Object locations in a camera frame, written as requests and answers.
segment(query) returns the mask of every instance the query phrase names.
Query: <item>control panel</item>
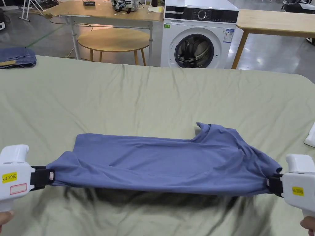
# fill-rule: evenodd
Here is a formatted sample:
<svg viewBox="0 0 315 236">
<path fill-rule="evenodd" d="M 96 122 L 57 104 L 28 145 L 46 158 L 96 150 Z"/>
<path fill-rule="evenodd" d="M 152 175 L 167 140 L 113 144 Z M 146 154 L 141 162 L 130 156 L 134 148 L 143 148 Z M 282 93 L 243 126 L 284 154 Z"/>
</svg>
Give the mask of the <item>control panel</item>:
<svg viewBox="0 0 315 236">
<path fill-rule="evenodd" d="M 236 23 L 237 17 L 238 11 L 233 10 L 165 7 L 165 18 L 169 19 Z"/>
</svg>

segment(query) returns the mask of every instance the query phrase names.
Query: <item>finger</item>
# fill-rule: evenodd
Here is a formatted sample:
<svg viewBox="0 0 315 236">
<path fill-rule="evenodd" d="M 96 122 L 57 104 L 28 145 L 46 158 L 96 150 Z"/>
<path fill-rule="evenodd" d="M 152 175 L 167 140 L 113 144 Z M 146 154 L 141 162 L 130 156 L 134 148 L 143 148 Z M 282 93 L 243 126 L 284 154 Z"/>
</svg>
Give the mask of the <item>finger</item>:
<svg viewBox="0 0 315 236">
<path fill-rule="evenodd" d="M 0 212 L 0 225 L 8 223 L 13 218 L 13 212 Z"/>
<path fill-rule="evenodd" d="M 305 229 L 315 230 L 315 219 L 313 217 L 307 216 L 300 222 L 301 226 Z"/>
</svg>

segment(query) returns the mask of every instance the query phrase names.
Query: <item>blue t-shirt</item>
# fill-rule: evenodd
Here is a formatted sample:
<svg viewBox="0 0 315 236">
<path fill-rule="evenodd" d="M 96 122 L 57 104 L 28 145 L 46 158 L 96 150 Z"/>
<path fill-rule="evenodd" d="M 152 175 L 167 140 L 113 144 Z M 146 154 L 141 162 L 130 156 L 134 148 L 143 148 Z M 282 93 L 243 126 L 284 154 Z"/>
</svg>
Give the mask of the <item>blue t-shirt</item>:
<svg viewBox="0 0 315 236">
<path fill-rule="evenodd" d="M 79 134 L 47 168 L 55 186 L 249 196 L 268 193 L 281 166 L 234 129 L 197 123 L 193 139 Z"/>
</svg>

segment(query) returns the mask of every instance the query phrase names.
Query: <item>green tape line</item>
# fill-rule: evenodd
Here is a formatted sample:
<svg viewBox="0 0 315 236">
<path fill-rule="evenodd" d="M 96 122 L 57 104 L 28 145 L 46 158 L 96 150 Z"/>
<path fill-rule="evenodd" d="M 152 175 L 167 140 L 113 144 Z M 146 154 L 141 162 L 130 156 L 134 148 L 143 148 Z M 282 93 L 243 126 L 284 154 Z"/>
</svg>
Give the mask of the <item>green tape line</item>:
<svg viewBox="0 0 315 236">
<path fill-rule="evenodd" d="M 34 42 L 32 42 L 31 44 L 27 45 L 26 47 L 29 48 L 31 46 L 33 46 L 34 44 L 38 43 L 39 41 L 41 41 L 42 39 L 48 37 L 49 35 L 51 35 L 52 33 L 56 32 L 58 29 L 64 27 L 65 25 L 61 25 L 60 27 L 58 27 L 57 29 L 54 29 L 53 31 L 49 32 L 48 34 L 44 35 L 43 37 L 40 37 L 39 39 L 35 40 Z"/>
</svg>

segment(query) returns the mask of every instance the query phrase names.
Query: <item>concrete floor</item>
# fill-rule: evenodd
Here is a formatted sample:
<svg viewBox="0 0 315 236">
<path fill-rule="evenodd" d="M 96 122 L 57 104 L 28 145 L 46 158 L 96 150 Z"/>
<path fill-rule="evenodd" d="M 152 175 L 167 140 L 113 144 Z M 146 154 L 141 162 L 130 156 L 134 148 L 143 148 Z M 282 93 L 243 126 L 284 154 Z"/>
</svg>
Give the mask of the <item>concrete floor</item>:
<svg viewBox="0 0 315 236">
<path fill-rule="evenodd" d="M 238 8 L 280 11 L 282 1 L 273 0 L 230 0 Z M 73 48 L 73 42 L 68 26 L 53 24 L 42 16 L 30 14 L 31 22 L 26 22 L 18 17 L 17 12 L 6 12 L 11 23 L 5 31 L 0 31 L 0 48 L 30 46 L 37 55 L 65 57 Z M 53 18 L 51 21 L 62 23 L 60 18 Z M 93 30 L 100 29 L 100 25 L 94 26 Z M 76 27 L 78 34 L 91 30 L 89 26 Z M 161 44 L 162 44 L 162 23 L 154 24 L 153 33 L 153 66 L 160 66 Z M 235 53 L 240 42 L 243 31 L 237 29 L 226 68 L 231 68 Z M 83 58 L 89 58 L 89 51 L 80 48 Z M 145 49 L 148 59 L 148 48 Z M 94 60 L 98 60 L 98 53 L 94 53 Z M 300 74 L 315 83 L 315 46 L 309 44 L 304 38 L 282 37 L 269 35 L 249 35 L 238 69 L 243 70 L 265 70 L 290 74 Z M 123 63 L 134 65 L 133 53 L 103 53 L 102 62 Z"/>
</svg>

